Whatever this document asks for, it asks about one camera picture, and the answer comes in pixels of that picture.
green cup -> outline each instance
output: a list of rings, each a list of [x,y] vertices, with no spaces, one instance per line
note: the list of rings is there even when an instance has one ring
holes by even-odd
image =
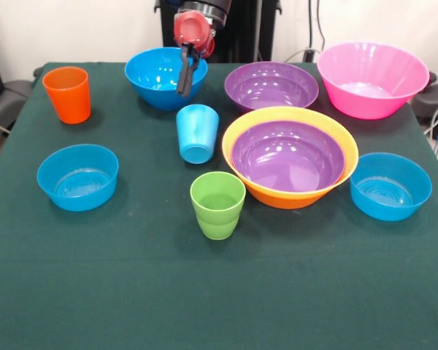
[[[191,202],[206,237],[214,240],[230,237],[239,221],[246,192],[238,177],[222,171],[205,173],[193,181]]]

white wall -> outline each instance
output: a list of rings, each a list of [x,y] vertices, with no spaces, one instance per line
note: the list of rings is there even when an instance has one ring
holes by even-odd
[[[284,12],[274,31],[276,61],[308,45],[307,0],[281,2]],[[320,48],[316,0],[312,3],[313,46]],[[326,47],[351,40],[386,42],[414,53],[438,74],[438,0],[320,0],[320,21]]]
[[[49,61],[127,61],[162,45],[153,0],[0,0],[3,80]]]
[[[415,53],[438,73],[438,0],[320,1],[328,45],[354,39],[387,42]],[[307,0],[281,2],[284,13],[277,16],[274,33],[276,61],[308,45]],[[4,80],[30,79],[48,61],[127,61],[134,53],[161,46],[161,21],[153,4],[0,0],[1,74]],[[320,46],[316,23],[314,46]]]

blue cup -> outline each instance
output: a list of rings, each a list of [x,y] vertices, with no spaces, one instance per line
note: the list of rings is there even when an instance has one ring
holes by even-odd
[[[77,144],[47,157],[37,183],[52,202],[68,211],[87,211],[107,202],[117,187],[118,159],[110,149]]]
[[[202,164],[211,159],[218,125],[218,113],[203,104],[191,104],[177,113],[178,145],[185,162]]]
[[[414,214],[430,197],[429,175],[416,163],[391,153],[369,153],[350,177],[350,194],[363,213],[382,221]]]

orange cup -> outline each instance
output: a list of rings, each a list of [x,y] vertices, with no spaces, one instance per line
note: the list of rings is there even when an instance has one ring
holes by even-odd
[[[58,118],[66,124],[79,124],[91,115],[88,73],[78,67],[61,67],[42,78]]]

blue bowl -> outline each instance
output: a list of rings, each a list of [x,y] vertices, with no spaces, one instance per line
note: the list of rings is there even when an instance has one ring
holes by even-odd
[[[201,59],[193,73],[193,84],[187,98],[177,93],[182,69],[179,47],[160,47],[141,52],[125,65],[125,76],[138,94],[151,106],[165,111],[182,108],[198,93],[207,73],[207,63]]]
[[[107,202],[117,186],[118,159],[95,144],[58,150],[42,162],[37,183],[56,206],[87,211]]]
[[[350,194],[363,213],[382,221],[414,214],[431,195],[429,175],[416,163],[391,153],[369,153],[358,160]]]

